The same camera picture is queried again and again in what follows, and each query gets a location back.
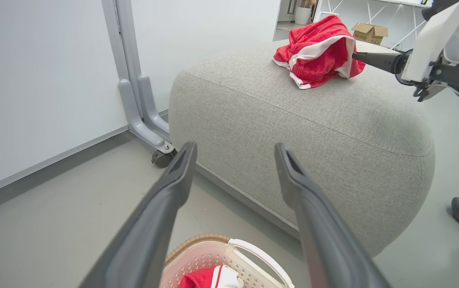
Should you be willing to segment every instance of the potted plant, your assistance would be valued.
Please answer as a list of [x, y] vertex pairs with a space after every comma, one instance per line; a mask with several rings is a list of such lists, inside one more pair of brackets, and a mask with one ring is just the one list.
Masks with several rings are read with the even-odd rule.
[[311, 16], [311, 8], [313, 0], [301, 0], [301, 6], [295, 8], [295, 24], [305, 25], [308, 24], [309, 17]]

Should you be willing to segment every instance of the brown basket rim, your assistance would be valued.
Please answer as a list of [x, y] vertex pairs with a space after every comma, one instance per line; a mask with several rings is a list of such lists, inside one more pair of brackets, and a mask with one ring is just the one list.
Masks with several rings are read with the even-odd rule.
[[204, 242], [204, 241], [217, 241], [222, 242], [224, 244], [228, 244], [230, 242], [230, 237], [222, 234], [217, 233], [205, 233], [200, 234], [195, 237], [190, 237], [186, 241], [184, 241], [180, 246], [178, 246], [175, 250], [172, 250], [169, 255], [167, 255], [166, 260], [164, 261], [164, 268], [171, 264], [181, 253], [187, 250], [189, 247]]

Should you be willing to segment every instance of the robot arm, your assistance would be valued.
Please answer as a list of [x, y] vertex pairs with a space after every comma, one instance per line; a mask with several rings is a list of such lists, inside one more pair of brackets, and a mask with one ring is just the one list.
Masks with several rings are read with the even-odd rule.
[[418, 101], [428, 100], [444, 88], [459, 97], [459, 1], [434, 0], [423, 10], [427, 24], [414, 49], [403, 54], [354, 53], [353, 58], [393, 73], [401, 84], [415, 86]]

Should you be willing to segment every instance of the cardboard box flap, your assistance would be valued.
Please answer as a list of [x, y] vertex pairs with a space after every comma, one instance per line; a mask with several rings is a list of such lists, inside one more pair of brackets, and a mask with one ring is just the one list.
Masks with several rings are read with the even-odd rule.
[[375, 36], [386, 37], [388, 36], [388, 28], [381, 26], [374, 26]]
[[368, 33], [370, 32], [370, 30], [372, 30], [372, 28], [373, 28], [373, 25], [357, 23], [356, 25], [354, 25], [354, 27], [352, 27], [352, 30], [358, 31], [361, 33]]

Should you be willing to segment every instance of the red and white garment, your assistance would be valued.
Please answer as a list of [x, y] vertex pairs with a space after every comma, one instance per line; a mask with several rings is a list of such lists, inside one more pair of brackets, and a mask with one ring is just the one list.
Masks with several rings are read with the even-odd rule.
[[195, 270], [184, 275], [178, 288], [243, 288], [238, 273], [226, 265]]
[[290, 44], [277, 48], [274, 62], [290, 70], [290, 77], [301, 89], [318, 87], [340, 76], [361, 73], [363, 62], [352, 59], [355, 39], [337, 15], [293, 29]]

